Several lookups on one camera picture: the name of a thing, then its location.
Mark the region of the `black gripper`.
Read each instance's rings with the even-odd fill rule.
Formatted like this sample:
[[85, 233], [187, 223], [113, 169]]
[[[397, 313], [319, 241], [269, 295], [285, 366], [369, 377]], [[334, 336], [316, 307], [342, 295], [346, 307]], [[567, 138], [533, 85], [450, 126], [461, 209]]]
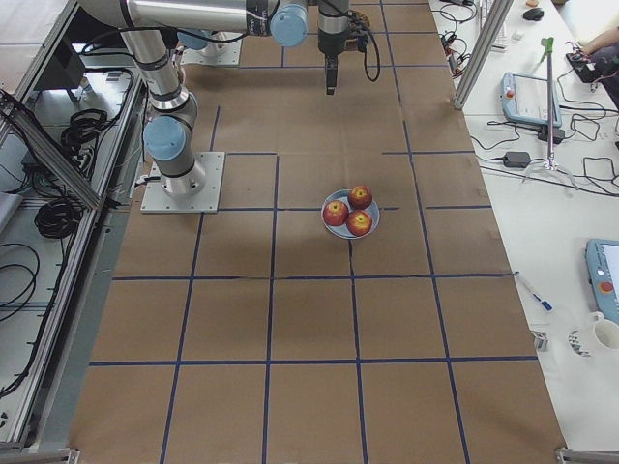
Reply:
[[339, 58], [337, 54], [324, 54], [325, 89], [332, 96], [338, 86]]

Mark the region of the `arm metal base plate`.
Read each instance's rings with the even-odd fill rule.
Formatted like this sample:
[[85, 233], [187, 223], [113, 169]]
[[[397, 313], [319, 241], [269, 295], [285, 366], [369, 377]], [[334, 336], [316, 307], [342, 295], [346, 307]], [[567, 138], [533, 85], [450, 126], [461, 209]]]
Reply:
[[225, 152], [194, 154], [194, 166], [185, 176], [170, 178], [154, 163], [140, 211], [144, 214], [215, 214], [219, 210]]
[[182, 65], [210, 67], [236, 67], [240, 63], [242, 42], [211, 43], [198, 38], [182, 40], [184, 47], [180, 59]]

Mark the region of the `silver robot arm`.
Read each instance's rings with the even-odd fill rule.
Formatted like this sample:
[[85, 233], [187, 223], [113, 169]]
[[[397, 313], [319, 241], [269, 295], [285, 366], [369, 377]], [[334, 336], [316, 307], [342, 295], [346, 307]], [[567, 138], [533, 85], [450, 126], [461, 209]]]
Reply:
[[272, 37], [282, 47], [295, 47], [310, 29], [309, 7], [317, 7], [318, 50], [324, 56], [325, 88], [338, 85], [339, 56], [351, 36], [347, 1], [198, 1], [176, 27]]
[[81, 1], [94, 19], [116, 28], [146, 81], [155, 116], [144, 130], [144, 145], [172, 197], [198, 193], [205, 169], [191, 149], [197, 103], [171, 63], [160, 31], [169, 27], [271, 36], [296, 46], [308, 32], [306, 1]]

